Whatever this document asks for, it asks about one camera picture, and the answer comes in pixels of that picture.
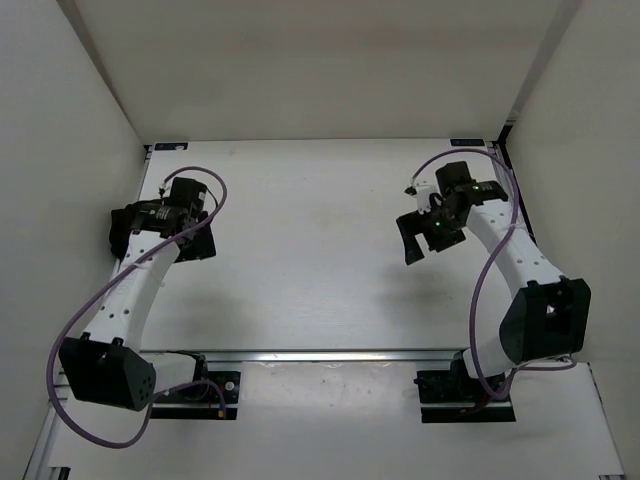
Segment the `black skirt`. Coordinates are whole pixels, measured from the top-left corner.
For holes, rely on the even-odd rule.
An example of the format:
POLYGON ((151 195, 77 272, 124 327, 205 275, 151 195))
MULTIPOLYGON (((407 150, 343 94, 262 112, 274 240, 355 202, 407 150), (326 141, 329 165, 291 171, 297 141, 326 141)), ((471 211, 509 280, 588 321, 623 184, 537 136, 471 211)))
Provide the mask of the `black skirt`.
POLYGON ((124 208, 111 211, 109 242, 111 253, 118 260, 125 258, 131 227, 139 211, 139 203, 128 204, 124 208))

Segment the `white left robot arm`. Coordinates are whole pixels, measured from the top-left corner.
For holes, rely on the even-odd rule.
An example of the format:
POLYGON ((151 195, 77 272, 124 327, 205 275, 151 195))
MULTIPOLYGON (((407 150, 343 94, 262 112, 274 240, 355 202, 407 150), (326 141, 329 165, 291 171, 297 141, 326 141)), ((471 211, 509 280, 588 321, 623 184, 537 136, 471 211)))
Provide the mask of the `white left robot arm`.
POLYGON ((76 399, 140 411, 163 390, 176 388, 186 399, 206 395, 210 377, 199 354, 182 351, 144 359, 144 325, 164 277, 177 263, 215 256, 205 220, 205 184, 176 177, 169 194, 138 201, 111 213, 109 242, 125 278, 109 288, 96 315, 58 351, 76 399))

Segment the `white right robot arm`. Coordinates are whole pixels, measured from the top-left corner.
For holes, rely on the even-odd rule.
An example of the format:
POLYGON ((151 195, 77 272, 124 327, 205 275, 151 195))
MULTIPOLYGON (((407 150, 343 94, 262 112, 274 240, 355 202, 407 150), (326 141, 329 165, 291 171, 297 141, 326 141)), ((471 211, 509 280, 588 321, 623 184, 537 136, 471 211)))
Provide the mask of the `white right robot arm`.
POLYGON ((396 220, 406 264, 424 257, 419 236, 429 251, 442 252, 472 233, 489 255, 479 278, 484 280, 491 268, 497 268, 511 295, 503 316, 481 333, 476 314, 482 287, 475 286, 470 345, 458 355, 454 362, 458 368, 449 375, 455 396, 470 400, 498 376, 582 350, 590 287, 554 266, 529 234, 518 228, 519 202, 513 193, 495 180, 474 179, 464 161, 438 169, 433 185, 411 181, 405 192, 416 201, 414 211, 396 220))

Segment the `right blue corner label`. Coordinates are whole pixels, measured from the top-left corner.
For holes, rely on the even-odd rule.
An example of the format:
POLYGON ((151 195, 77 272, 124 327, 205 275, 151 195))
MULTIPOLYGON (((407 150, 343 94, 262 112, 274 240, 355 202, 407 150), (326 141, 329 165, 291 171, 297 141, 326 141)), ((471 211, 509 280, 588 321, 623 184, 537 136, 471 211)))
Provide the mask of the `right blue corner label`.
POLYGON ((484 147, 485 142, 482 139, 474 139, 474 138, 452 138, 450 140, 450 144, 452 147, 484 147))

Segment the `blue corner label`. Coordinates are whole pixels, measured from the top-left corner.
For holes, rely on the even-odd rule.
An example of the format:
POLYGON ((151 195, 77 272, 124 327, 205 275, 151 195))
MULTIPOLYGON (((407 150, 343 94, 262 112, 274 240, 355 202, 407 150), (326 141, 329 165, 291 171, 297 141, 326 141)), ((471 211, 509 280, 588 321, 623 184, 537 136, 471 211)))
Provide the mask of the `blue corner label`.
POLYGON ((474 138, 452 138, 450 140, 450 144, 452 147, 484 147, 485 142, 482 139, 474 139, 474 138))
POLYGON ((158 142, 154 145, 154 151, 184 151, 188 148, 188 142, 158 142))

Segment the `left blue corner label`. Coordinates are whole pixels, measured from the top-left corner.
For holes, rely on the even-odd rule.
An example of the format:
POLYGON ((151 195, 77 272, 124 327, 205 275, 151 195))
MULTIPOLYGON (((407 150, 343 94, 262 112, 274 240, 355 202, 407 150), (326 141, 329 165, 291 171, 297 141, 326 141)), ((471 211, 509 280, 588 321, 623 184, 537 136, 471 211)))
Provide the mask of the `left blue corner label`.
POLYGON ((188 142, 158 142, 154 145, 154 151, 184 151, 188 148, 188 142))

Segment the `aluminium front rail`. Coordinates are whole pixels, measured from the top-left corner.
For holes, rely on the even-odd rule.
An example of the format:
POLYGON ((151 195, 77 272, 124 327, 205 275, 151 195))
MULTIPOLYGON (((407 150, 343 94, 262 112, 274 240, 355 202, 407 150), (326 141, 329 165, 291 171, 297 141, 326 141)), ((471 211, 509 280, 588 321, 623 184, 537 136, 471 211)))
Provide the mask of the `aluminium front rail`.
POLYGON ((456 350, 187 350, 187 353, 203 354, 210 363, 448 362, 456 350))

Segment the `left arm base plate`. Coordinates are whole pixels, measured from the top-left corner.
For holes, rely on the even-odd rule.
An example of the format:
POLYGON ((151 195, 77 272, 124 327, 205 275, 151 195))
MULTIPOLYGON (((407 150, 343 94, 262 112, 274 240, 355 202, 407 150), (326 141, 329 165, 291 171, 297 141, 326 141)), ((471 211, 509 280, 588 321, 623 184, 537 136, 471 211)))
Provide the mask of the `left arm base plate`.
POLYGON ((206 356, 185 350, 169 351, 175 359, 192 360, 189 382, 207 379, 217 385, 198 384, 176 392, 164 393, 151 410, 159 420, 227 420, 237 419, 241 391, 241 371, 230 367, 210 369, 206 356))

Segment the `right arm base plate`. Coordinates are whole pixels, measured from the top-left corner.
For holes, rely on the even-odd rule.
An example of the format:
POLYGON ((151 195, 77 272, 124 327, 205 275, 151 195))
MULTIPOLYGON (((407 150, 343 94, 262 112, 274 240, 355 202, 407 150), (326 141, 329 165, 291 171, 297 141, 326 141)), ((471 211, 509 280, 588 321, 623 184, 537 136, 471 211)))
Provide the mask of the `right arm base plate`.
POLYGON ((492 400, 481 383, 468 375, 461 352, 454 355, 447 369, 418 370, 414 384, 423 424, 516 421, 510 398, 492 400))

